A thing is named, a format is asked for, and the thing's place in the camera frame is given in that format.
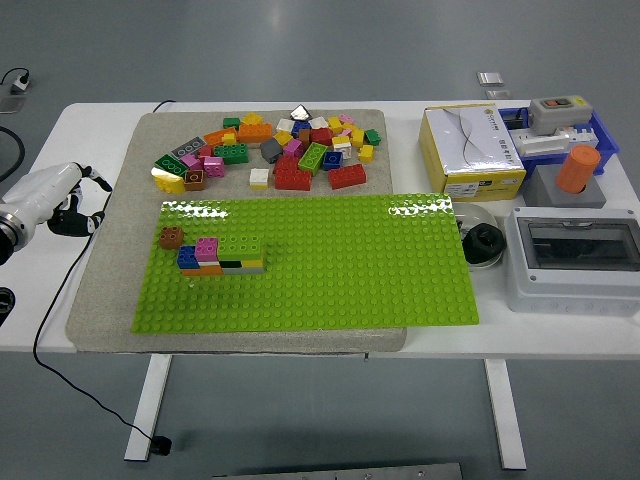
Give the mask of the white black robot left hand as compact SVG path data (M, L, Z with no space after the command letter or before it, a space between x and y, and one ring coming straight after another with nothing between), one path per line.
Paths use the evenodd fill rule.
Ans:
M26 245L42 223L58 235L87 237L93 234L105 213L90 216L78 212L82 200L80 182L89 178L102 190L111 185L90 166L75 162L48 167L22 177L1 200L1 228L16 247Z

